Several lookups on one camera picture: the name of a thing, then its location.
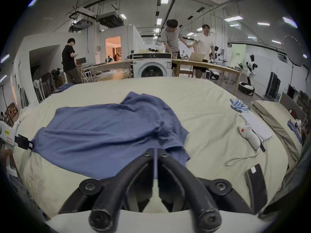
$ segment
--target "washing machine door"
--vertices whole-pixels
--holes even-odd
[[[162,64],[155,61],[149,61],[141,66],[138,75],[142,78],[167,76],[167,71]]]

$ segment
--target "man in gray t-shirt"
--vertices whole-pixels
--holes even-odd
[[[164,45],[166,46],[165,52],[170,53],[178,53],[178,59],[180,59],[180,52],[179,52],[179,45],[178,45],[178,39],[182,43],[184,43],[187,48],[191,49],[192,46],[188,45],[186,40],[182,37],[181,31],[178,28],[178,21],[175,19],[167,20],[166,21],[166,28],[162,30],[161,32],[161,41],[164,42]]]

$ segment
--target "white controller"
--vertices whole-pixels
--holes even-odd
[[[252,131],[252,127],[249,125],[249,123],[241,123],[239,125],[239,132],[242,137],[249,141],[254,150],[257,150],[260,147],[260,140],[258,136]]]

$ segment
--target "man in black t-shirt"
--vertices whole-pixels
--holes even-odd
[[[73,50],[72,47],[75,43],[75,39],[70,38],[67,41],[67,45],[62,52],[63,67],[64,72],[66,73],[68,83],[82,83],[74,59],[76,56],[78,56],[77,54],[75,54],[75,50]]]

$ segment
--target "bed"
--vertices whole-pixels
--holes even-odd
[[[289,120],[292,122],[295,121],[289,113],[289,109],[295,109],[298,117],[297,119],[302,118],[302,122],[305,118],[305,114],[298,105],[291,99],[290,102],[287,97],[288,96],[283,93],[280,103],[262,100],[253,102],[255,112],[273,129],[274,134],[278,136],[287,152],[288,169],[286,174],[297,165],[301,157],[302,149],[302,144],[287,125]]]
[[[41,127],[48,125],[59,107],[120,103],[130,91],[157,96],[173,109],[189,131],[185,150],[191,159],[187,168],[195,176],[227,179],[250,206],[244,173],[259,163],[265,177],[268,203],[273,198],[288,165],[282,142],[274,135],[264,142],[265,153],[260,151],[255,158],[225,166],[229,159],[253,155],[254,150],[237,130],[243,119],[230,107],[230,98],[235,99],[235,96],[209,80],[150,77],[74,85],[51,95],[26,115],[18,134],[32,139]],[[19,147],[14,150],[14,160],[23,184],[49,217],[55,216],[80,182],[88,178],[59,168],[39,154]]]

